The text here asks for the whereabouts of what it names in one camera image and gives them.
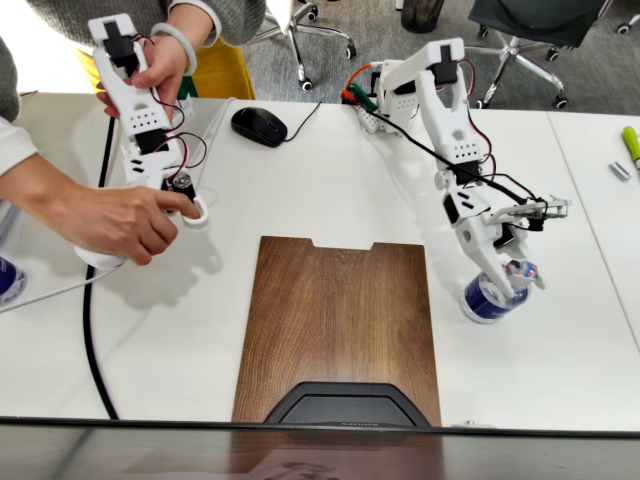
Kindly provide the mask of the person's left hand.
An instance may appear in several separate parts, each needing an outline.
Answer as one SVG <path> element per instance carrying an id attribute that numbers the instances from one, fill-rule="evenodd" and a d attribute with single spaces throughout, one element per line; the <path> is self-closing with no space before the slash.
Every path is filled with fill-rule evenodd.
<path id="1" fill-rule="evenodd" d="M 137 89 L 156 88 L 156 97 L 165 104 L 164 110 L 172 119 L 177 95 L 187 66 L 187 55 L 184 48 L 172 36 L 159 35 L 152 38 L 152 43 L 145 44 L 145 57 L 148 69 L 136 72 L 125 83 Z"/>

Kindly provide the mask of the person's right hand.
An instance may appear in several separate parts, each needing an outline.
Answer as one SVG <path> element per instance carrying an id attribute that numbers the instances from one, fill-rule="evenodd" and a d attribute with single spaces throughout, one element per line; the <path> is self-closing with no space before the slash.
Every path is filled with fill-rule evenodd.
<path id="1" fill-rule="evenodd" d="M 189 219 L 200 217 L 195 204 L 180 193 L 75 186 L 53 203 L 47 224 L 76 246 L 147 265 L 177 237 L 168 211 Z"/>

